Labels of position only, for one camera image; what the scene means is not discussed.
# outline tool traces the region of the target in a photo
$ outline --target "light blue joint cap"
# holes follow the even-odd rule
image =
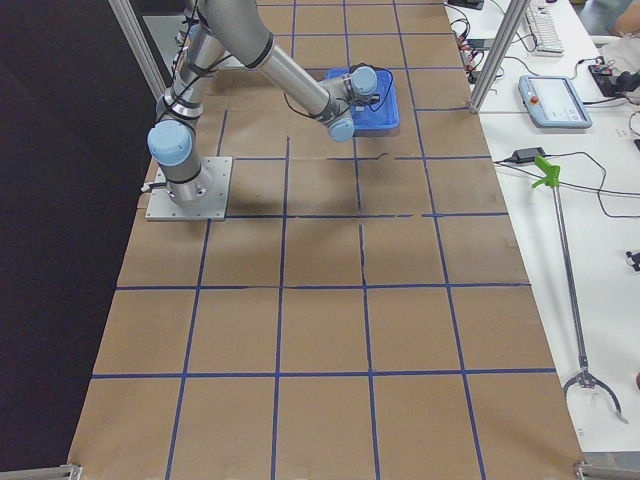
[[[353,119],[341,118],[329,127],[329,136],[336,142],[346,142],[353,137],[355,131]]]
[[[371,67],[359,67],[351,74],[351,85],[359,95],[373,95],[378,86],[378,76]]]
[[[189,129],[175,120],[156,124],[147,135],[149,151],[165,167],[175,167],[184,162],[191,153],[192,144]]]

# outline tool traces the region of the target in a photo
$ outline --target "person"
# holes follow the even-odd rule
[[[634,0],[613,25],[615,35],[622,37],[600,49],[605,61],[613,61],[614,73],[640,70],[640,0]]]

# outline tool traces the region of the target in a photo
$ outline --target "grabber claw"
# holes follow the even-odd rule
[[[562,256],[564,257],[564,267],[567,275],[567,288],[569,290],[569,300],[571,302],[571,314],[573,316],[573,325],[576,330],[576,340],[578,343],[578,363],[580,364],[580,372],[575,376],[567,380],[562,390],[564,396],[567,396],[567,391],[571,385],[578,384],[580,388],[594,389],[601,387],[605,390],[613,400],[616,407],[616,417],[622,423],[629,423],[629,421],[622,416],[622,408],[620,407],[620,401],[613,390],[609,388],[604,382],[598,380],[596,377],[589,373],[589,361],[587,359],[587,349],[584,344],[584,334],[582,332],[582,322],[580,321],[580,309],[578,308],[578,295],[576,293],[576,285],[573,278],[573,268],[571,267],[571,256],[569,255],[569,241],[567,240],[567,229],[564,224],[564,215],[562,212],[562,201],[560,199],[560,166],[551,165],[546,158],[537,156],[535,163],[540,170],[545,174],[539,181],[533,184],[533,187],[540,185],[546,185],[551,188],[553,192],[553,201],[556,207],[556,218],[558,220],[558,233],[560,235],[560,243],[562,245]]]
[[[627,420],[624,415],[622,415],[622,407],[620,406],[620,401],[618,397],[613,392],[611,387],[604,383],[602,380],[598,380],[588,371],[581,371],[575,377],[571,377],[566,381],[562,390],[564,391],[564,396],[567,396],[567,392],[569,391],[569,387],[572,385],[578,385],[580,388],[590,388],[594,389],[596,387],[602,388],[605,392],[609,394],[611,400],[613,400],[613,405],[616,407],[616,417],[624,424],[628,424],[629,420]]]

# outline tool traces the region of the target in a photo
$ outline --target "grid square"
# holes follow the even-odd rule
[[[274,35],[291,35],[293,28],[293,6],[261,5],[260,17]]]
[[[376,371],[458,370],[458,349],[444,288],[369,289]]]
[[[553,368],[529,287],[456,288],[453,298],[467,368]]]
[[[449,17],[442,4],[398,5],[396,9],[402,33],[451,32]]]
[[[306,6],[296,8],[296,35],[305,33],[343,34],[344,11],[342,6]]]
[[[347,7],[347,29],[353,33],[398,34],[392,5],[365,5]]]
[[[427,165],[439,213],[507,211],[491,160],[429,160]]]
[[[373,480],[366,378],[280,381],[277,478]]]
[[[400,125],[392,136],[358,137],[358,157],[377,158],[382,154],[395,157],[420,157],[420,141],[412,110],[401,110]]]
[[[402,68],[404,57],[398,35],[358,35],[349,37],[349,61],[377,67]]]
[[[177,379],[92,380],[69,463],[86,478],[164,478],[179,389]]]
[[[191,372],[273,372],[278,290],[200,292]]]
[[[480,479],[460,376],[378,377],[375,392],[382,478]]]
[[[418,112],[427,157],[489,156],[478,115],[468,110]]]
[[[284,158],[289,114],[284,110],[229,111],[221,154],[244,158]]]
[[[460,67],[462,60],[453,34],[402,37],[409,67]]]
[[[360,161],[358,172],[362,213],[431,213],[422,160]]]
[[[314,75],[318,80],[322,75]],[[311,120],[291,118],[289,125],[290,156],[296,159],[326,160],[353,158],[353,142],[335,142],[329,137],[327,127]]]
[[[269,478],[272,425],[272,379],[189,379],[172,480]]]
[[[203,285],[280,284],[282,220],[229,218],[212,225]]]
[[[281,370],[366,372],[364,327],[359,290],[287,290]]]
[[[118,285],[195,285],[205,228],[205,222],[147,222],[137,210]]]
[[[450,282],[528,283],[509,217],[445,217],[439,222]]]
[[[369,285],[444,282],[431,218],[366,220],[364,251]]]
[[[116,292],[93,372],[181,372],[194,297],[178,290]]]
[[[472,375],[469,386],[487,478],[575,478],[582,454],[555,373]]]
[[[291,160],[287,213],[353,215],[357,213],[352,161]]]
[[[227,215],[282,215],[284,160],[237,160]]]
[[[287,222],[285,285],[361,285],[360,240],[354,220]]]
[[[271,83],[260,72],[232,70],[224,72],[231,83],[227,94],[227,108],[230,110],[286,110],[282,90]]]
[[[469,101],[462,70],[409,70],[416,108],[462,108]]]
[[[411,98],[411,90],[409,89],[408,70],[396,70],[393,72],[393,86],[396,91],[396,101],[398,102],[398,110],[401,112],[408,111],[413,114],[413,99]]]
[[[295,37],[293,58],[303,68],[336,68],[347,65],[347,42],[340,35]]]

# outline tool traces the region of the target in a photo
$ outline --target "blue plastic tray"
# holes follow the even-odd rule
[[[366,136],[384,136],[393,132],[393,129],[400,125],[400,115],[398,114],[398,101],[396,99],[396,88],[392,84],[393,78],[391,74],[385,70],[376,70],[378,77],[378,87],[376,93],[380,95],[380,100],[384,98],[387,88],[391,84],[389,95],[384,104],[377,103],[373,105],[377,111],[372,111],[369,107],[363,110],[357,107],[351,107],[351,117],[355,126],[356,137]],[[336,78],[349,73],[347,68],[332,68],[327,71],[327,79]]]

